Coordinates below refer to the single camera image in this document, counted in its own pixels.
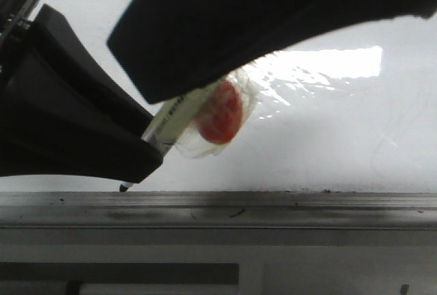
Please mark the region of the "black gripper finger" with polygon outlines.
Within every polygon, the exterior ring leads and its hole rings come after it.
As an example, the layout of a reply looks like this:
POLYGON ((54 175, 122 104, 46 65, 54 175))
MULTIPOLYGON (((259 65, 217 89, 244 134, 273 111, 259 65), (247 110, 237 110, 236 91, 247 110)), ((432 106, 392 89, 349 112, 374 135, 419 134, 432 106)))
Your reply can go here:
POLYGON ((132 0, 107 44, 154 104, 329 31, 435 12, 436 0, 132 0))
POLYGON ((163 163, 142 134, 152 115, 44 5, 1 64, 1 175, 79 175, 139 183, 163 163))

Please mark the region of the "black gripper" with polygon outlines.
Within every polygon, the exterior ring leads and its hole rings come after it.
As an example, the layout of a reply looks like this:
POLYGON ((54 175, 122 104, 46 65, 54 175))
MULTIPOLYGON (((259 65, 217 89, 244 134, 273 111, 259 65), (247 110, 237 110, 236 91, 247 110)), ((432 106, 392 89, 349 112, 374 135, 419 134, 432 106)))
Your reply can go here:
POLYGON ((1 0, 1 79, 30 46, 32 22, 29 17, 40 0, 1 0))

